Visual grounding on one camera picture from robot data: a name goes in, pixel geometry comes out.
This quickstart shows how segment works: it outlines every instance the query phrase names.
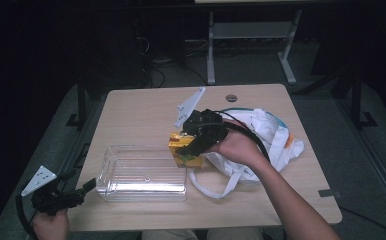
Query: clear plastic container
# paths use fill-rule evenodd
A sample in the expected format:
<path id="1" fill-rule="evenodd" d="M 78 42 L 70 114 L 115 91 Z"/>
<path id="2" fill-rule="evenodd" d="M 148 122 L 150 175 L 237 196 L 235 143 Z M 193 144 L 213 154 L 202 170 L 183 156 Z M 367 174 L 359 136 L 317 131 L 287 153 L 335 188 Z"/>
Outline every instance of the clear plastic container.
<path id="1" fill-rule="evenodd" d="M 186 169 L 167 146 L 113 145 L 106 150 L 96 191 L 111 202 L 183 201 Z"/>

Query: gray floor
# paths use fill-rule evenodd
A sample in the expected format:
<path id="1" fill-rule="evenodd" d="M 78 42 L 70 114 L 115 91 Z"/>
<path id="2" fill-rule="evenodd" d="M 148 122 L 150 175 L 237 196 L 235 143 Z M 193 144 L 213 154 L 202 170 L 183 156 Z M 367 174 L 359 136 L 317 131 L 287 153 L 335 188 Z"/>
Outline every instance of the gray floor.
<path id="1" fill-rule="evenodd" d="M 276 56 L 281 44 L 260 42 L 259 48 L 253 46 L 232 49 L 229 53 L 235 53 L 234 56 L 228 56 L 227 52 L 217 54 L 215 58 L 217 85 L 282 83 L 291 92 L 319 78 L 310 76 L 318 44 L 296 43 L 289 60 L 298 83 L 293 86 L 287 84 Z M 162 87 L 204 85 L 198 74 L 206 77 L 205 59 L 204 54 L 187 59 L 188 67 L 197 73 L 191 69 L 180 68 L 172 62 L 156 65 L 156 69 L 165 75 Z M 152 73 L 152 77 L 155 85 L 159 85 L 162 81 L 162 75 L 156 71 Z M 307 96 L 292 96 L 293 103 L 326 178 L 338 195 L 338 204 L 386 227 L 386 191 L 361 140 L 362 136 L 368 139 L 386 168 L 386 111 L 377 94 L 364 85 L 362 110 L 370 112 L 379 126 L 356 131 L 345 111 L 350 102 L 349 97 L 341 101 L 333 99 L 329 94 L 332 85 L 333 83 L 329 83 Z M 51 120 L 14 195 L 19 186 L 29 180 L 40 165 L 58 172 L 69 162 L 74 161 L 82 146 L 91 141 L 105 99 L 106 96 L 102 101 L 87 101 L 88 122 L 81 131 L 76 131 L 73 127 L 65 126 L 69 116 L 77 111 L 76 88 L 68 92 Z M 33 211 L 29 199 L 25 201 L 25 207 L 27 216 L 31 216 Z M 345 211 L 342 222 L 333 227 L 343 239 L 386 239 L 386 230 Z M 273 239 L 283 239 L 281 227 L 266 227 L 264 231 Z M 71 233 L 70 239 L 135 239 L 136 235 L 135 232 Z M 27 239 L 27 234 L 16 216 L 13 197 L 9 199 L 0 217 L 0 239 Z"/>

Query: wooden table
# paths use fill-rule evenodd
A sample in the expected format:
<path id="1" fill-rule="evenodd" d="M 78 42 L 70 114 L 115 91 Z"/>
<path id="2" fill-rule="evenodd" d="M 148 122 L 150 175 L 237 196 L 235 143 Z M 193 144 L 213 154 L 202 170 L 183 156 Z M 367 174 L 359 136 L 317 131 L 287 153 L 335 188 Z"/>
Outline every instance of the wooden table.
<path id="1" fill-rule="evenodd" d="M 169 135 L 177 131 L 174 123 L 177 105 L 198 90 L 197 87 L 112 91 L 106 100 L 77 187 L 97 177 L 107 146 L 118 144 L 168 144 Z M 228 94 L 237 102 L 226 101 Z M 228 107 L 264 108 L 281 118 L 305 150 L 282 171 L 283 177 L 329 223 L 338 223 L 342 215 L 334 197 L 320 197 L 319 190 L 329 189 L 305 130 L 280 84 L 212 86 L 197 105 L 222 110 Z M 205 163 L 197 171 L 199 182 L 214 191 L 222 191 L 228 178 Z M 281 225 L 277 214 L 259 185 L 238 185 L 222 200 L 211 199 L 187 180 L 187 199 L 182 202 L 105 202 L 99 194 L 87 194 L 82 206 L 69 211 L 71 231 L 201 229 L 239 226 Z"/>

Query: forearm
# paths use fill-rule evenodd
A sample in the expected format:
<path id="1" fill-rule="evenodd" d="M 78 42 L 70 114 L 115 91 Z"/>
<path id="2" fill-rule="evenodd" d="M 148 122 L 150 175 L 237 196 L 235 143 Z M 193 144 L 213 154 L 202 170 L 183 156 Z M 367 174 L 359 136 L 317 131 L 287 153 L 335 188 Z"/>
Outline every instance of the forearm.
<path id="1" fill-rule="evenodd" d="M 290 239 L 339 239 L 321 215 L 265 158 L 254 162 L 251 168 L 261 180 Z"/>

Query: white plastic bag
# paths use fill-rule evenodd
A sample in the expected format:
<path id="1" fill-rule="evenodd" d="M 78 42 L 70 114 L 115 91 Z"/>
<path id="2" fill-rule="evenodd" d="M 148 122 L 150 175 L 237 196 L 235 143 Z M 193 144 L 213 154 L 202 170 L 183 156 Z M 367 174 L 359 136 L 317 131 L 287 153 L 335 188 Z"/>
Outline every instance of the white plastic bag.
<path id="1" fill-rule="evenodd" d="M 287 126 L 279 118 L 263 109 L 227 109 L 224 112 L 227 113 L 222 114 L 224 118 L 231 119 L 228 116 L 233 116 L 245 123 L 259 137 L 268 152 L 271 165 L 277 171 L 283 170 L 291 159 L 298 157 L 304 150 L 303 141 L 295 139 L 289 133 Z M 246 186 L 260 183 L 255 173 L 245 165 L 232 162 L 216 152 L 205 153 L 202 156 L 207 158 L 222 173 L 230 177 L 224 192 L 218 194 L 200 185 L 197 182 L 195 170 L 189 169 L 189 177 L 192 183 L 209 197 L 225 197 L 234 190 L 238 182 Z"/>

